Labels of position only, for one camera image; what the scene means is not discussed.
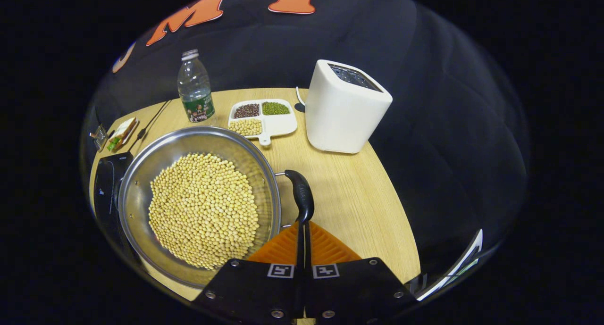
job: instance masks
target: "pot handle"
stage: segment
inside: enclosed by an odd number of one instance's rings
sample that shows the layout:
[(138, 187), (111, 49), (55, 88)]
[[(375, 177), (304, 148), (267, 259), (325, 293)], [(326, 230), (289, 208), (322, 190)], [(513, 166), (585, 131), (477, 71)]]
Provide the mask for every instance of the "pot handle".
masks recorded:
[(283, 173), (275, 174), (275, 176), (281, 175), (285, 175), (294, 186), (294, 200), (296, 205), (298, 205), (298, 218), (296, 221), (299, 221), (300, 224), (307, 223), (315, 213), (315, 200), (312, 197), (308, 181), (295, 170), (286, 170)]

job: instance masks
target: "power cord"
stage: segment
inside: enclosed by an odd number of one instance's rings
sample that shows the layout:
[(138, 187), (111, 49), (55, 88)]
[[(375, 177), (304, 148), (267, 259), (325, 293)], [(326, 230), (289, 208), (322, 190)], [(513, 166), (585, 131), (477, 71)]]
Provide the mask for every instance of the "power cord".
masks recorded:
[(300, 102), (300, 104), (306, 106), (306, 103), (304, 103), (304, 101), (302, 101), (302, 98), (300, 97), (300, 91), (298, 90), (298, 86), (296, 86), (296, 95), (298, 95), (298, 101)]
[(149, 125), (151, 125), (151, 122), (153, 122), (153, 120), (155, 118), (157, 118), (157, 116), (162, 112), (162, 110), (164, 109), (164, 107), (166, 107), (166, 105), (168, 105), (168, 103), (170, 103), (170, 101), (172, 100), (167, 100), (166, 102), (164, 102), (164, 104), (161, 105), (161, 107), (159, 108), (159, 110), (157, 111), (157, 113), (155, 113), (155, 116), (153, 116), (151, 118), (151, 120), (149, 120), (149, 123), (147, 123), (147, 125), (140, 130), (140, 132), (138, 132), (138, 135), (136, 136), (136, 140), (134, 140), (134, 142), (130, 145), (130, 148), (128, 149), (128, 152), (130, 152), (130, 150), (132, 149), (132, 147), (134, 147), (134, 145), (136, 144), (136, 142), (140, 139), (143, 138), (143, 136), (145, 135), (145, 133), (147, 133), (147, 127), (149, 127)]

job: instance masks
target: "soybean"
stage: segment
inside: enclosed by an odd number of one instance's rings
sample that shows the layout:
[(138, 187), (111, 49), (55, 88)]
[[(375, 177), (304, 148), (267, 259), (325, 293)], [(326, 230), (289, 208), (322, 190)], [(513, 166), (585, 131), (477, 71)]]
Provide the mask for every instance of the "soybean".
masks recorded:
[(259, 119), (242, 119), (231, 121), (228, 129), (233, 130), (243, 136), (262, 134), (262, 122)]
[[(232, 162), (209, 153), (189, 154), (151, 181), (149, 225), (175, 257), (194, 267), (216, 269), (229, 258), (243, 258), (253, 245), (259, 224), (257, 206), (248, 198), (251, 189), (247, 176)], [(230, 207), (228, 198), (239, 205)], [(247, 219), (227, 217), (224, 211), (229, 208)], [(238, 237), (226, 236), (228, 229), (239, 230)], [(229, 246), (220, 245), (225, 237)]]

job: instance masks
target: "orange lettering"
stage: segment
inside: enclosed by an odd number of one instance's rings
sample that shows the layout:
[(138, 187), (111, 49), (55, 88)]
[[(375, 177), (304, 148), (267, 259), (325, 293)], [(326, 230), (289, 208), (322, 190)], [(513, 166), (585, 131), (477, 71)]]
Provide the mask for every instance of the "orange lettering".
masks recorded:
[(147, 41), (147, 46), (154, 44), (166, 36), (166, 26), (168, 26), (170, 31), (175, 33), (189, 17), (191, 18), (185, 24), (186, 27), (202, 24), (203, 22), (215, 20), (222, 16), (222, 10), (220, 10), (221, 3), (222, 0), (199, 0), (199, 2), (190, 8), (185, 7), (177, 11), (157, 26), (151, 39)]
[(126, 61), (128, 61), (128, 58), (130, 58), (130, 54), (132, 54), (132, 50), (134, 49), (135, 44), (136, 44), (136, 42), (134, 42), (134, 43), (132, 43), (132, 45), (130, 45), (124, 58), (120, 57), (117, 59), (117, 61), (115, 61), (114, 66), (112, 67), (112, 71), (114, 72), (114, 74), (116, 72), (118, 72), (126, 64)]
[(276, 13), (291, 13), (308, 15), (315, 12), (315, 7), (310, 5), (310, 0), (277, 0), (268, 6), (270, 11)]

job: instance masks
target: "grater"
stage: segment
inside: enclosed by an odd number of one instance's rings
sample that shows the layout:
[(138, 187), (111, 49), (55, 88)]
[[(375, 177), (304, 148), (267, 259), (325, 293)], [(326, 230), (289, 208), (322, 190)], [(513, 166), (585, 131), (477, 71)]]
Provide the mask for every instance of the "grater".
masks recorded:
[(94, 139), (94, 145), (97, 146), (97, 151), (100, 153), (103, 150), (105, 143), (107, 143), (107, 132), (103, 128), (103, 125), (99, 125), (97, 131), (94, 132), (94, 134), (90, 133), (89, 135)]

